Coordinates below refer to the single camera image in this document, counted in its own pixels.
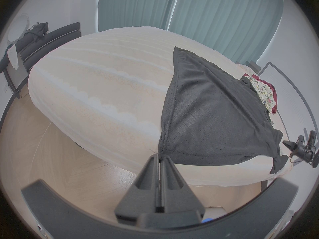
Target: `curtain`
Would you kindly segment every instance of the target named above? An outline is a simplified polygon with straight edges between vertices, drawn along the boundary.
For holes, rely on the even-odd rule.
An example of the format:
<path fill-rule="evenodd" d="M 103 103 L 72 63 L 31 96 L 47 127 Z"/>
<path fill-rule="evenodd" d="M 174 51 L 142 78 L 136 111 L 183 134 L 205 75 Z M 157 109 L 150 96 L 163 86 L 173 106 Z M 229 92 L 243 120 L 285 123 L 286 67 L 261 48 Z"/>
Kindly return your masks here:
<path fill-rule="evenodd" d="M 164 29 L 173 0 L 99 0 L 99 31 L 127 26 Z"/>
<path fill-rule="evenodd" d="M 177 0 L 168 30 L 247 64 L 266 49 L 282 11 L 283 0 Z"/>

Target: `blue object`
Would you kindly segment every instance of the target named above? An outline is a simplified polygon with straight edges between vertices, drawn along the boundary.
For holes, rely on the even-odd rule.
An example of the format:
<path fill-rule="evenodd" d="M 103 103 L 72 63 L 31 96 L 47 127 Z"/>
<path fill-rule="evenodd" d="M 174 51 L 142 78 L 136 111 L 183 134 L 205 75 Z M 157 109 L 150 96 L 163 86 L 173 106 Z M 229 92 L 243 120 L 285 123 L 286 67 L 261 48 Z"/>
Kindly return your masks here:
<path fill-rule="evenodd" d="M 205 223 L 205 222 L 208 222 L 208 221 L 213 221 L 213 220 L 214 220 L 214 219 L 207 218 L 207 219 L 202 220 L 202 223 Z"/>

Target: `curtain fold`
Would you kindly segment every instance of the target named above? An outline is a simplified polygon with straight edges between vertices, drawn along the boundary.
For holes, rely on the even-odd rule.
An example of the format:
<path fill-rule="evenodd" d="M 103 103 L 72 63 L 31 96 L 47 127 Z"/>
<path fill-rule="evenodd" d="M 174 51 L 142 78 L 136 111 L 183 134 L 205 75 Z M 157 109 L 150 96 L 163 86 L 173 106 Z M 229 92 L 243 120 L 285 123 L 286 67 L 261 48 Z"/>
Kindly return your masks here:
<path fill-rule="evenodd" d="M 127 26 L 164 29 L 173 0 L 99 0 L 99 31 Z"/>
<path fill-rule="evenodd" d="M 169 31 L 233 62 L 256 62 L 279 25 L 283 0 L 177 0 Z"/>

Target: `clothing tag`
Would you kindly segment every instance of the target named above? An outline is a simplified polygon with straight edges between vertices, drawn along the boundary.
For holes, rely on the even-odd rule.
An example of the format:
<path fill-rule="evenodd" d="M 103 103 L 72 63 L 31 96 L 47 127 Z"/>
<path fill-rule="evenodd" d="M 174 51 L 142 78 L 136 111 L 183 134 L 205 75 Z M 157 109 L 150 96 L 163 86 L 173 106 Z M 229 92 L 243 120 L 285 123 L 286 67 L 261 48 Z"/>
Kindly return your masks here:
<path fill-rule="evenodd" d="M 8 49 L 7 54 L 8 54 L 8 58 L 11 65 L 13 66 L 15 70 L 17 70 L 19 68 L 19 65 L 18 65 L 17 49 L 15 44 Z"/>

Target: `floor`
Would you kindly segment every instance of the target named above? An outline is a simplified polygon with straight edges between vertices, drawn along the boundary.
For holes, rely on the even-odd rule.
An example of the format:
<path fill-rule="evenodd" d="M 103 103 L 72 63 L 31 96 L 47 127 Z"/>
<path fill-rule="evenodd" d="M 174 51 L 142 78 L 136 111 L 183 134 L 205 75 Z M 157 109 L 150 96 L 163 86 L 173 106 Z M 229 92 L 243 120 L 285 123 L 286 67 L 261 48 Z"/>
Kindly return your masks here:
<path fill-rule="evenodd" d="M 15 208 L 37 230 L 21 189 L 41 178 L 79 208 L 117 222 L 114 208 L 136 175 L 80 148 L 32 103 L 27 86 L 15 99 L 0 133 L 0 180 Z M 205 207 L 231 212 L 260 193 L 261 183 L 191 189 Z"/>

